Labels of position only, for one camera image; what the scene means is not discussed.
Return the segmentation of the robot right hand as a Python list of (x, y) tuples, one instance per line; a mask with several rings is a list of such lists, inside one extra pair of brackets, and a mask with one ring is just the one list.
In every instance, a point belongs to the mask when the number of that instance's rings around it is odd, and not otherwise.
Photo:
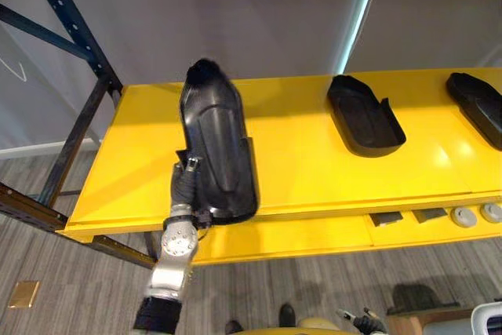
[(364, 315), (356, 316), (344, 309), (337, 309), (336, 313), (342, 319), (348, 321), (360, 334), (387, 334), (387, 329), (380, 317), (368, 307), (363, 308)]

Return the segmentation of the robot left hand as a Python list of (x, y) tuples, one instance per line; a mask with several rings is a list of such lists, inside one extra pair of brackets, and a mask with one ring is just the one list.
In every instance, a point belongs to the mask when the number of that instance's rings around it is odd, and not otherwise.
[(199, 158), (189, 158), (185, 166), (181, 162), (173, 166), (170, 184), (171, 206), (194, 206), (199, 166)]

